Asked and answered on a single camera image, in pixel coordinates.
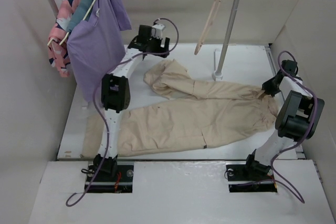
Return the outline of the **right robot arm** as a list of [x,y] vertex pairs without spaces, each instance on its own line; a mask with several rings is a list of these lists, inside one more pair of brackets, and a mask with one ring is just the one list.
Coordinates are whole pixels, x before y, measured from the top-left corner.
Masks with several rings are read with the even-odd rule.
[[266,179],[274,156],[281,154],[291,142],[299,143],[303,137],[309,139],[314,135],[325,101],[314,99],[311,92],[303,88],[297,73],[297,62],[284,60],[275,77],[262,85],[266,94],[275,96],[282,92],[286,99],[277,115],[274,133],[263,146],[248,155],[243,165],[243,174],[248,180]]

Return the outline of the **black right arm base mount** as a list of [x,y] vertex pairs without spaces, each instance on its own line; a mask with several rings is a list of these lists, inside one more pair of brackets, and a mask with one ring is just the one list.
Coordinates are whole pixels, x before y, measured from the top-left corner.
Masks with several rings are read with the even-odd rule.
[[230,193],[276,193],[277,187],[271,181],[273,176],[249,171],[244,164],[228,164],[224,177],[228,180]]

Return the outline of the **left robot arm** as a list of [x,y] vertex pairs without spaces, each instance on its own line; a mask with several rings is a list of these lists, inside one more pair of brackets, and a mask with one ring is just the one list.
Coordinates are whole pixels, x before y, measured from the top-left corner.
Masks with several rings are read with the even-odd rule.
[[163,38],[164,24],[154,22],[152,26],[140,25],[135,36],[125,50],[121,62],[102,78],[100,103],[103,107],[104,132],[101,147],[93,160],[93,170],[105,180],[117,176],[118,134],[123,111],[130,104],[129,78],[144,57],[169,55],[170,39]]

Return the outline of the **beige trousers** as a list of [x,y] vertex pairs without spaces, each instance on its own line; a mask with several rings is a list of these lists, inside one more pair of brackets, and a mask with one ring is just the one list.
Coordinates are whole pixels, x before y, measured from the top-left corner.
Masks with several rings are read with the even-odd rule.
[[272,129],[276,100],[257,86],[192,79],[176,60],[163,60],[144,82],[165,102],[122,113],[122,157],[217,148]]

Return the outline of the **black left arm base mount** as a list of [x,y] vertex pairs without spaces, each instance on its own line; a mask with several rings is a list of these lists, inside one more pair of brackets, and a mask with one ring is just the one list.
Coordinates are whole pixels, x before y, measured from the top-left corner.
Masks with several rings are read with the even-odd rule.
[[115,176],[99,171],[87,193],[132,193],[134,164],[118,165]]

